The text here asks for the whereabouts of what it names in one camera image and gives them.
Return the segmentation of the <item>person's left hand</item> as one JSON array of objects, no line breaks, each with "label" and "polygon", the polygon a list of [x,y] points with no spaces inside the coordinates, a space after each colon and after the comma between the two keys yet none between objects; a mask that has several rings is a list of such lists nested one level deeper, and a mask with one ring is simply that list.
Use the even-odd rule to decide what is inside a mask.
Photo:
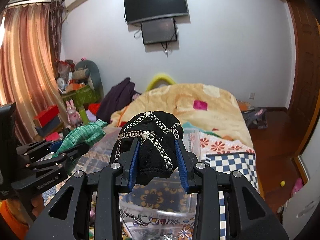
[{"label": "person's left hand", "polygon": [[32,200],[31,203],[33,205],[33,215],[35,217],[38,217],[39,214],[44,210],[45,205],[44,205],[44,200],[42,195],[35,196]]}]

